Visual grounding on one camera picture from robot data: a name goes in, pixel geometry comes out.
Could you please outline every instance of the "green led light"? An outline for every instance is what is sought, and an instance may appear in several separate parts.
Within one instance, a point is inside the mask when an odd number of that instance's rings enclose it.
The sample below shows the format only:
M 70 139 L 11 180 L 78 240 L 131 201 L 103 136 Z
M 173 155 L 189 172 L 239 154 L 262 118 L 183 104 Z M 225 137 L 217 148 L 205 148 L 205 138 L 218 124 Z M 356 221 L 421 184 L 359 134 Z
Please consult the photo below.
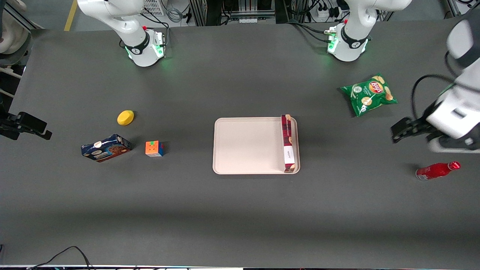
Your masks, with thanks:
M 125 50 L 127 51 L 128 53 L 128 57 L 130 57 L 130 59 L 132 58 L 132 56 L 130 55 L 130 52 L 128 51 L 127 47 L 125 47 Z
M 152 48 L 154 49 L 155 54 L 157 55 L 158 58 L 163 57 L 162 50 L 160 49 L 160 46 L 155 46 L 155 45 L 152 44 Z
M 361 49 L 361 52 L 364 52 L 364 51 L 365 51 L 365 48 L 367 47 L 367 43 L 368 43 L 368 39 L 365 40 L 365 45 L 363 45 L 363 49 Z
M 334 53 L 336 49 L 336 45 L 338 44 L 338 37 L 335 37 L 330 43 L 331 44 L 328 46 L 327 51 L 329 53 Z

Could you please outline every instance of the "yellow floor line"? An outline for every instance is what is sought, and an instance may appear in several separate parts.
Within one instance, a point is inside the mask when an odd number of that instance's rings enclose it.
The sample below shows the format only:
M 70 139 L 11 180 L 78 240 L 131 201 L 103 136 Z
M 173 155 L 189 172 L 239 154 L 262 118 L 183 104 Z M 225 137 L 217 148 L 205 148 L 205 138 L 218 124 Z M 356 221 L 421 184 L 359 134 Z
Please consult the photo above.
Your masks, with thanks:
M 65 24 L 64 31 L 70 31 L 70 27 L 72 26 L 73 17 L 75 17 L 75 11 L 77 11 L 77 0 L 73 0 L 72 7 L 70 8 L 70 12 L 68 13 L 67 23 Z

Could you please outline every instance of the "green chip bag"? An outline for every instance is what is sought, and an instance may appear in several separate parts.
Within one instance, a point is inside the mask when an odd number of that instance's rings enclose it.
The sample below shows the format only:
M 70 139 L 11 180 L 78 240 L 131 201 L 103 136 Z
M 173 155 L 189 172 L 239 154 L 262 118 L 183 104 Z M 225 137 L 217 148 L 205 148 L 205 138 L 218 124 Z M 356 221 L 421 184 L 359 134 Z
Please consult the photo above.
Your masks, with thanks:
M 366 82 L 344 86 L 341 89 L 350 96 L 353 110 L 357 116 L 362 116 L 369 110 L 384 104 L 398 103 L 380 73 Z

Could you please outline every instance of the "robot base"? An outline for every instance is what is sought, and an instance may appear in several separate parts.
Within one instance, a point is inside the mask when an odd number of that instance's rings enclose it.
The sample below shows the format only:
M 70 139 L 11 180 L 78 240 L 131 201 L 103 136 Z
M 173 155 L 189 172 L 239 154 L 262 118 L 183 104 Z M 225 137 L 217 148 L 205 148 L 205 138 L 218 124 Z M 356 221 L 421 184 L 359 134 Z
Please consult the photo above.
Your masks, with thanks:
M 148 67 L 155 64 L 160 58 L 165 56 L 164 37 L 162 33 L 157 33 L 151 29 L 145 30 L 150 36 L 150 44 L 143 50 L 142 54 L 133 54 L 127 48 L 128 57 L 133 60 L 137 66 Z
M 355 61 L 365 51 L 368 39 L 365 40 L 365 43 L 359 44 L 358 48 L 350 48 L 348 43 L 340 36 L 340 32 L 344 26 L 345 24 L 341 23 L 337 26 L 330 27 L 330 31 L 336 32 L 336 34 L 334 35 L 333 40 L 331 40 L 328 44 L 327 52 L 333 54 L 340 61 L 352 62 Z

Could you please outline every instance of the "lay's logo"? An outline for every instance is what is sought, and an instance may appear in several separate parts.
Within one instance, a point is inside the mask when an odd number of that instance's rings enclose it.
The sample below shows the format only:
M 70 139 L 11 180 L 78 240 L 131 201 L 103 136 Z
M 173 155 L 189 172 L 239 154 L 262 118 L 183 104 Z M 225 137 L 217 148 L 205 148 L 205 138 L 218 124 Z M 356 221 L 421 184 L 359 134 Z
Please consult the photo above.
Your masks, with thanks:
M 384 87 L 378 82 L 369 83 L 368 88 L 370 89 L 371 92 L 375 94 L 380 94 L 384 92 Z

